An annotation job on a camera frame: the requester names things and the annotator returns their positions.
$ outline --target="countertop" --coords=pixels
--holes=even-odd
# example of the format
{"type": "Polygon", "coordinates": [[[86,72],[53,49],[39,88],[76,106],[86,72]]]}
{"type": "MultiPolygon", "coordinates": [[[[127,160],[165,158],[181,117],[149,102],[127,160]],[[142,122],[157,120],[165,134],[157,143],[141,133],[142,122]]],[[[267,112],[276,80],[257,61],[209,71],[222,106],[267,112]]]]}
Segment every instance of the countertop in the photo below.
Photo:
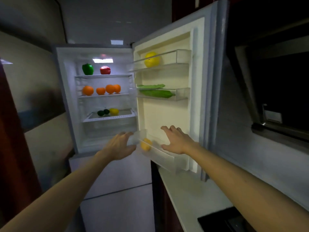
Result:
{"type": "Polygon", "coordinates": [[[211,179],[202,182],[188,172],[175,175],[158,169],[184,232],[203,232],[199,217],[233,206],[211,179]]]}

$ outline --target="yellow lemon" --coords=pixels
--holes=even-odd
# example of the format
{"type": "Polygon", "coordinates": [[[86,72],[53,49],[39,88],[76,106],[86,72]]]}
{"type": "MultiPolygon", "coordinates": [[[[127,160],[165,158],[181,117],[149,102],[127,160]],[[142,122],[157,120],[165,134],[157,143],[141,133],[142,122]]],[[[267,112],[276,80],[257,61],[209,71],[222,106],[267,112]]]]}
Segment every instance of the yellow lemon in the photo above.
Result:
{"type": "Polygon", "coordinates": [[[110,113],[112,116],[117,116],[118,113],[119,113],[119,110],[116,109],[116,108],[111,108],[111,109],[109,109],[109,113],[110,113]]]}
{"type": "MultiPolygon", "coordinates": [[[[157,54],[155,52],[149,52],[146,54],[145,58],[148,58],[148,57],[153,57],[153,56],[156,56],[157,54]]],[[[160,57],[153,57],[153,58],[149,58],[149,59],[146,59],[144,61],[146,67],[155,67],[155,66],[158,66],[160,64],[160,57]]]]}
{"type": "Polygon", "coordinates": [[[144,151],[150,151],[151,147],[148,145],[152,145],[152,141],[150,141],[148,138],[144,138],[143,139],[143,142],[141,142],[141,148],[144,150],[144,151]]]}

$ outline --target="person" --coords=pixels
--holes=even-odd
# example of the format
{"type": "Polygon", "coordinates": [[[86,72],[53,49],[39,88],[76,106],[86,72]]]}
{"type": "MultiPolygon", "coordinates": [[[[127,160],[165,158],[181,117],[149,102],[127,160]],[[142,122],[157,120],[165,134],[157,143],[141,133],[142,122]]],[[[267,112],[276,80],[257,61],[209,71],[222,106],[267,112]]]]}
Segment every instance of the person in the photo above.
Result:
{"type": "MultiPolygon", "coordinates": [[[[238,166],[207,151],[180,128],[163,126],[170,144],[164,150],[193,158],[256,231],[309,231],[309,213],[280,191],[238,166]]],[[[0,232],[64,231],[102,170],[114,160],[129,156],[133,133],[121,132],[85,166],[51,187],[9,221],[0,232]]]]}

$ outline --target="right arm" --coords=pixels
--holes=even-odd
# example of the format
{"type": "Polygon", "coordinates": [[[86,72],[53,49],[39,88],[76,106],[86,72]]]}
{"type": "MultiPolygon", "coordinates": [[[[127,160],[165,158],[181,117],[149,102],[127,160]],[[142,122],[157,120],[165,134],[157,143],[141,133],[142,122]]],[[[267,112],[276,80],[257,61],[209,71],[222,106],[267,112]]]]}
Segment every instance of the right arm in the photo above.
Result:
{"type": "Polygon", "coordinates": [[[164,150],[194,159],[256,231],[309,231],[309,212],[242,168],[207,151],[180,128],[161,127],[170,140],[164,150]]]}

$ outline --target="door shelf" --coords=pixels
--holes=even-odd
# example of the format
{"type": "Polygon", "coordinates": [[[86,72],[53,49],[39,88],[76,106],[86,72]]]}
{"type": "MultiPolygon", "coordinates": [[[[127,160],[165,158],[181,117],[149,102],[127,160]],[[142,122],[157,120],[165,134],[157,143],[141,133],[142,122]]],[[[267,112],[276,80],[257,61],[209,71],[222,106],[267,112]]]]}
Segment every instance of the door shelf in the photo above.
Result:
{"type": "Polygon", "coordinates": [[[86,119],[84,119],[83,123],[93,122],[93,121],[123,119],[123,118],[130,118],[130,117],[135,117],[135,113],[132,111],[132,109],[119,110],[118,116],[104,115],[100,117],[98,116],[97,112],[92,112],[89,116],[87,116],[86,119]]]}
{"type": "Polygon", "coordinates": [[[189,65],[191,60],[191,50],[177,49],[156,56],[134,61],[128,66],[129,72],[143,70],[160,70],[168,66],[189,65]]]}
{"type": "Polygon", "coordinates": [[[150,99],[160,99],[160,100],[169,100],[169,101],[179,101],[188,99],[190,97],[190,88],[180,88],[180,89],[138,89],[138,88],[130,88],[129,93],[135,97],[139,98],[150,98],[150,99]],[[155,97],[149,96],[148,93],[158,93],[159,91],[169,91],[172,94],[171,97],[155,97]]]}
{"type": "Polygon", "coordinates": [[[98,78],[120,78],[129,77],[131,74],[109,74],[109,75],[81,75],[76,76],[76,79],[98,79],[98,78]]]}
{"type": "Polygon", "coordinates": [[[110,97],[110,96],[120,96],[120,95],[129,95],[129,93],[119,93],[119,94],[104,94],[104,95],[91,95],[91,96],[87,96],[87,95],[81,95],[78,96],[78,98],[98,98],[98,97],[110,97]]]}
{"type": "Polygon", "coordinates": [[[168,151],[164,151],[161,148],[164,141],[150,135],[147,129],[136,131],[133,135],[133,141],[137,143],[137,152],[151,159],[156,164],[165,168],[166,170],[176,173],[179,170],[187,171],[189,169],[189,158],[187,155],[177,155],[168,151]],[[152,144],[145,143],[144,138],[149,139],[152,144]],[[145,143],[150,146],[149,151],[145,151],[141,148],[141,143],[145,143]]]}

